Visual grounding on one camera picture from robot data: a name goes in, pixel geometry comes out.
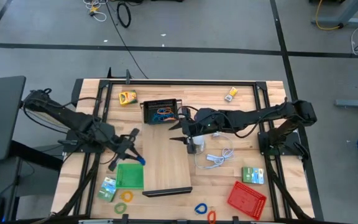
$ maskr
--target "blue ring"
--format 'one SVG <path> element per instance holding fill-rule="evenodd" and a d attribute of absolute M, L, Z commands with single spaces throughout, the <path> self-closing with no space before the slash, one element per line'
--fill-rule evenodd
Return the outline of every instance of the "blue ring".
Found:
<path fill-rule="evenodd" d="M 202 211 L 202 212 L 198 210 L 201 206 L 204 206 L 204 211 Z M 199 205 L 196 206 L 196 208 L 194 209 L 194 211 L 196 211 L 196 213 L 197 213 L 197 214 L 200 214 L 200 215 L 205 214 L 206 211 L 207 211 L 207 206 L 206 206 L 205 203 L 200 203 Z"/>

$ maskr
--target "wooden table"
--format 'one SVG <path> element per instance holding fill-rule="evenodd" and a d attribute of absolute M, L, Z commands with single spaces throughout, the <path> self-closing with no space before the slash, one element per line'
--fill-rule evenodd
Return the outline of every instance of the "wooden table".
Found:
<path fill-rule="evenodd" d="M 99 80 L 83 80 L 80 98 L 97 94 Z M 284 101 L 285 90 L 282 82 L 266 82 L 270 104 L 277 105 Z M 108 123 L 116 128 L 118 135 L 128 134 L 133 128 L 142 130 L 143 120 L 139 104 L 120 106 L 118 94 L 122 91 L 136 90 L 139 102 L 148 100 L 161 100 L 176 98 L 182 99 L 184 105 L 194 106 L 195 108 L 209 107 L 220 110 L 255 110 L 255 98 L 252 88 L 249 86 L 235 86 L 239 91 L 233 101 L 228 103 L 224 97 L 230 90 L 230 86 L 208 86 L 208 85 L 115 85 L 112 88 L 111 101 L 108 110 Z M 94 108 L 93 100 L 83 100 L 78 102 L 77 111 L 92 114 Z M 275 126 L 283 123 L 283 120 L 275 121 Z M 243 135 L 250 130 L 246 128 L 239 134 Z M 233 216 L 238 216 L 241 221 L 252 220 L 251 217 L 241 213 L 227 204 L 227 198 L 232 186 L 236 180 L 241 181 L 244 166 L 261 167 L 265 169 L 264 158 L 260 155 L 259 144 L 257 141 L 258 128 L 247 138 L 239 139 L 233 134 L 225 134 L 229 137 L 235 148 L 235 158 L 233 161 L 226 161 L 221 167 L 215 169 L 199 169 L 195 167 L 194 155 L 188 155 L 189 168 L 191 175 L 191 185 L 193 191 L 190 194 L 169 195 L 164 197 L 148 198 L 142 195 L 141 190 L 131 190 L 134 193 L 134 199 L 127 203 L 125 213 L 129 214 L 130 219 L 154 219 L 154 220 L 206 220 L 206 215 L 197 215 L 194 212 L 195 206 L 199 203 L 206 203 L 209 207 L 216 209 L 217 220 L 232 220 Z M 206 152 L 204 154 L 221 155 L 222 148 L 227 147 L 229 142 L 224 138 L 218 140 L 206 136 Z M 136 149 L 142 153 L 142 131 L 135 142 Z M 201 166 L 210 166 L 210 161 L 205 159 L 204 154 L 197 157 Z M 106 150 L 101 156 L 101 162 L 112 158 L 112 151 Z M 81 167 L 83 164 L 83 153 L 74 153 L 64 163 L 58 185 L 53 200 L 52 211 L 59 211 L 69 200 L 72 193 L 78 186 Z M 313 217 L 313 208 L 311 205 L 310 194 L 306 183 L 305 173 L 302 162 L 296 156 L 282 156 L 283 173 L 288 191 L 293 198 L 309 216 Z M 106 177 L 115 177 L 116 173 L 108 170 L 108 164 L 100 165 L 96 188 L 93 197 L 93 206 L 91 218 L 121 218 L 122 215 L 114 213 L 115 204 L 122 202 L 117 195 L 123 190 L 118 190 L 111 203 L 107 203 L 97 198 L 98 190 L 103 179 Z M 263 185 L 248 184 L 254 190 L 267 196 L 267 203 L 263 210 L 260 220 L 273 220 L 272 202 L 270 200 L 269 186 L 265 174 L 265 183 Z M 282 197 L 278 189 L 277 200 L 280 209 L 280 216 L 284 216 Z M 85 212 L 86 198 L 88 190 L 85 190 L 80 213 Z"/>

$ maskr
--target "table leg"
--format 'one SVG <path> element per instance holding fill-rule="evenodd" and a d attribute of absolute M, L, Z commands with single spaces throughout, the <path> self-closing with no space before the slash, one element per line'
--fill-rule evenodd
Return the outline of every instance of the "table leg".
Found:
<path fill-rule="evenodd" d="M 43 152 L 37 151 L 17 141 L 11 142 L 9 156 L 17 156 L 21 159 L 33 162 L 40 166 L 60 171 L 63 161 Z"/>

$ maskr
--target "floor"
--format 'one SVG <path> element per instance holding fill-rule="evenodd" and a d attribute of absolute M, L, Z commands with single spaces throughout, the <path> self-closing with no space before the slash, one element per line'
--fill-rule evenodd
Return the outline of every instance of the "floor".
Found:
<path fill-rule="evenodd" d="M 324 3 L 320 14 L 340 14 L 350 1 Z M 308 0 L 145 0 L 131 7 L 131 26 L 118 29 L 149 78 L 282 80 L 288 96 L 312 102 L 318 122 L 306 132 L 324 219 L 358 223 L 358 110 L 333 105 L 358 99 L 354 28 L 321 31 L 310 24 L 315 11 Z M 64 103 L 76 78 L 105 77 L 109 67 L 142 78 L 112 22 L 87 16 L 80 0 L 0 0 L 0 77 L 26 76 L 25 94 L 51 88 Z M 63 138 L 20 112 L 16 141 L 39 147 Z M 21 200 L 18 217 L 47 215 L 56 181 L 36 167 L 20 192 L 36 194 L 36 185 L 44 196 Z"/>

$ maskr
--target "red basket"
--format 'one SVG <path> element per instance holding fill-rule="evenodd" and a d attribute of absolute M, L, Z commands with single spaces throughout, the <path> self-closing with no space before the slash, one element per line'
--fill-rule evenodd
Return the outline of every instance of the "red basket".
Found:
<path fill-rule="evenodd" d="M 227 202 L 234 208 L 259 220 L 262 210 L 265 207 L 266 196 L 236 181 Z"/>

